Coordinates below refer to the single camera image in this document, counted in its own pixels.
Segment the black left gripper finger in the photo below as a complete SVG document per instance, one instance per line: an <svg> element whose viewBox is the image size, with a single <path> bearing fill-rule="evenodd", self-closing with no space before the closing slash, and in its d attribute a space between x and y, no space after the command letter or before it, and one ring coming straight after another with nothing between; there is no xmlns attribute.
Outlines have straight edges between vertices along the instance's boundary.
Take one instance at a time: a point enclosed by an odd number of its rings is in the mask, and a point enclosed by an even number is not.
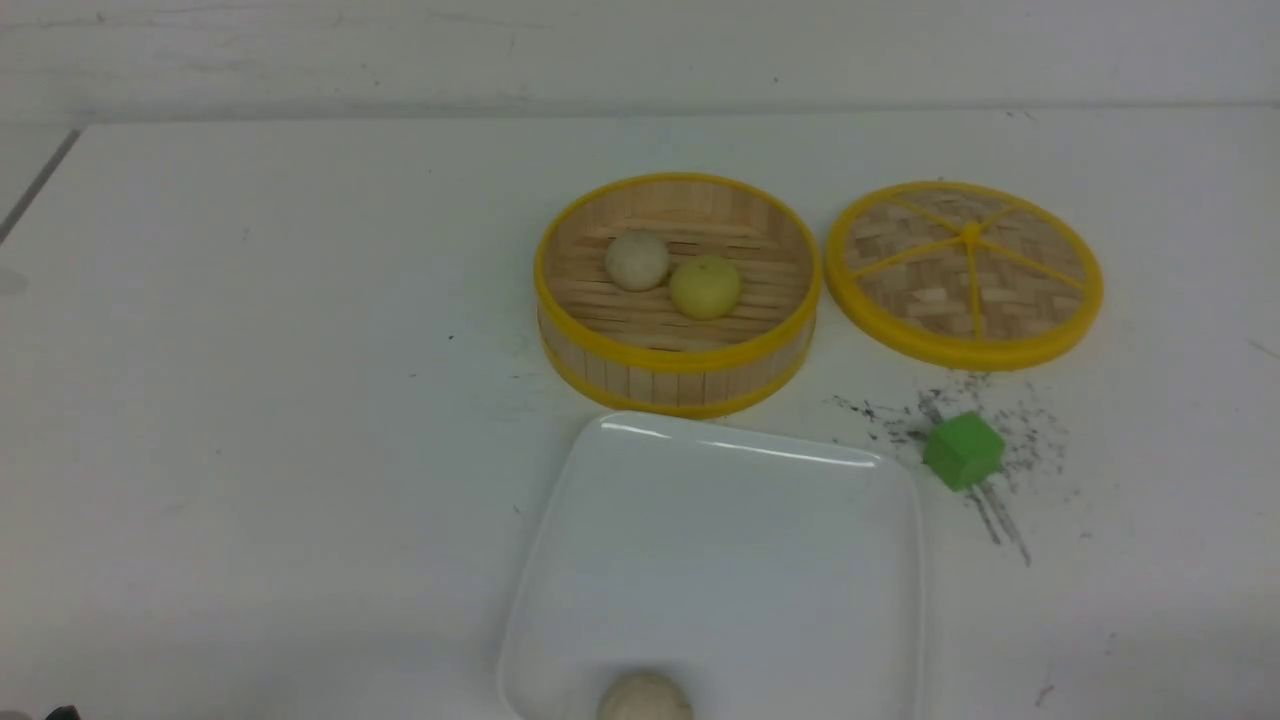
<svg viewBox="0 0 1280 720"><path fill-rule="evenodd" d="M81 712L76 706L60 706L50 711L45 720L81 720Z"/></svg>

